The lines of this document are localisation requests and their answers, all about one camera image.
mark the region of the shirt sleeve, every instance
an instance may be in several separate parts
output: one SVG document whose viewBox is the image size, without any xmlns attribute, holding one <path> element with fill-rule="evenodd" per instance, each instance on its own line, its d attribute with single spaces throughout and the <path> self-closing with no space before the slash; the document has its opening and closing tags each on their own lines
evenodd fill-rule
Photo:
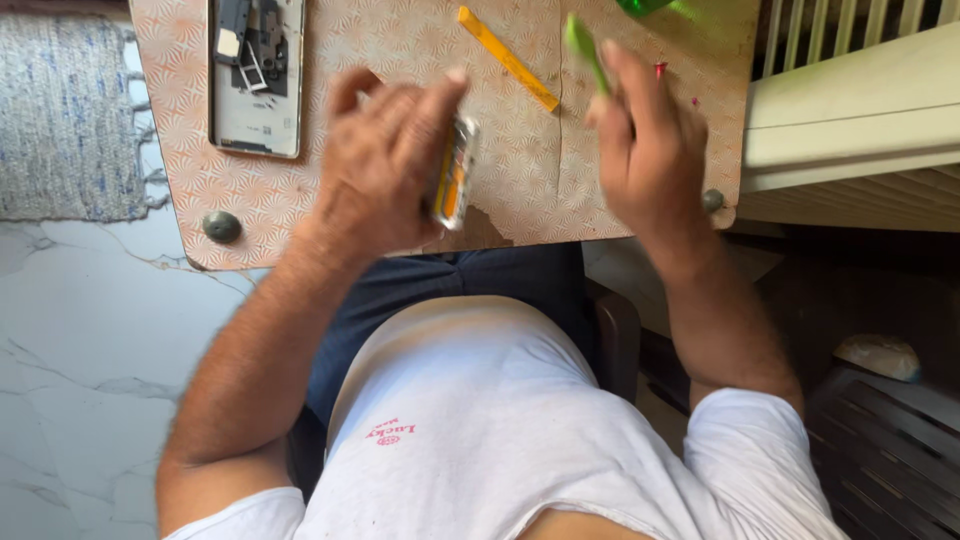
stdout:
<svg viewBox="0 0 960 540">
<path fill-rule="evenodd" d="M 830 518 L 804 423 L 782 398 L 709 394 L 690 418 L 684 461 L 745 537 L 847 537 Z"/>
<path fill-rule="evenodd" d="M 166 540 L 289 540 L 303 521 L 305 508 L 296 487 L 268 489 L 187 524 Z"/>
</svg>

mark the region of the hairy arm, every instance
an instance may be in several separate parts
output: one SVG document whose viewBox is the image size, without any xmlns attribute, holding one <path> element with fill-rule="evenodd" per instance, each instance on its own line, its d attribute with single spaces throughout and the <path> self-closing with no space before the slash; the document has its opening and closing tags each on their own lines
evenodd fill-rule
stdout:
<svg viewBox="0 0 960 540">
<path fill-rule="evenodd" d="M 622 95 L 596 98 L 588 113 L 600 138 L 600 182 L 663 279 L 691 407 L 734 387 L 780 396 L 803 414 L 773 325 L 701 206 L 706 124 L 678 107 L 651 65 L 610 41 L 603 53 Z"/>
<path fill-rule="evenodd" d="M 423 191 L 466 90 L 462 71 L 424 89 L 384 86 L 366 68 L 333 86 L 317 202 L 183 395 L 156 472 L 161 537 L 290 484 L 283 437 L 337 307 L 375 259 L 440 233 Z"/>
</svg>

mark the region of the plastic bag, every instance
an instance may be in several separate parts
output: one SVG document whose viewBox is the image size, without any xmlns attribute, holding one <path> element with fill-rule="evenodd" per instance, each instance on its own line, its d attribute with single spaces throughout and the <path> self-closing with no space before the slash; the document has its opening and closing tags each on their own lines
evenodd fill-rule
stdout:
<svg viewBox="0 0 960 540">
<path fill-rule="evenodd" d="M 833 355 L 884 377 L 907 382 L 920 378 L 920 359 L 898 337 L 859 333 L 843 340 Z"/>
</svg>

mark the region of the phone battery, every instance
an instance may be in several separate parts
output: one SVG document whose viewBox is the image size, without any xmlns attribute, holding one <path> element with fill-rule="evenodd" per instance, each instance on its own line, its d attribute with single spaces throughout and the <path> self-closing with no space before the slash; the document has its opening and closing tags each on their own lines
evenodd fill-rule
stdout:
<svg viewBox="0 0 960 540">
<path fill-rule="evenodd" d="M 454 117 L 444 145 L 433 217 L 451 231 L 459 231 L 467 215 L 469 174 L 477 148 L 479 129 L 469 118 Z"/>
</svg>

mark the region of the yellow pry tool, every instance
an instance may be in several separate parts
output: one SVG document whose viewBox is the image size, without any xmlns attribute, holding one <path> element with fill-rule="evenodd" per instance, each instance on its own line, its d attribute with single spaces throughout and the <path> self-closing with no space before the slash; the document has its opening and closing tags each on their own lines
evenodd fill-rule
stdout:
<svg viewBox="0 0 960 540">
<path fill-rule="evenodd" d="M 546 89 L 546 86 L 544 86 L 533 73 L 530 73 L 529 69 L 523 66 L 523 62 L 514 56 L 514 53 L 510 52 L 510 49 L 501 43 L 487 28 L 487 25 L 480 22 L 480 19 L 470 12 L 466 6 L 460 7 L 460 11 L 457 13 L 457 21 L 462 24 L 468 32 L 473 34 L 484 47 L 487 47 L 487 50 L 490 51 L 508 71 L 513 73 L 514 77 L 516 77 L 522 85 L 526 86 L 527 89 L 530 90 L 530 93 L 534 94 L 534 97 L 543 103 L 543 106 L 546 107 L 547 110 L 553 112 L 553 109 L 557 108 L 560 100 L 550 93 L 550 90 Z"/>
</svg>

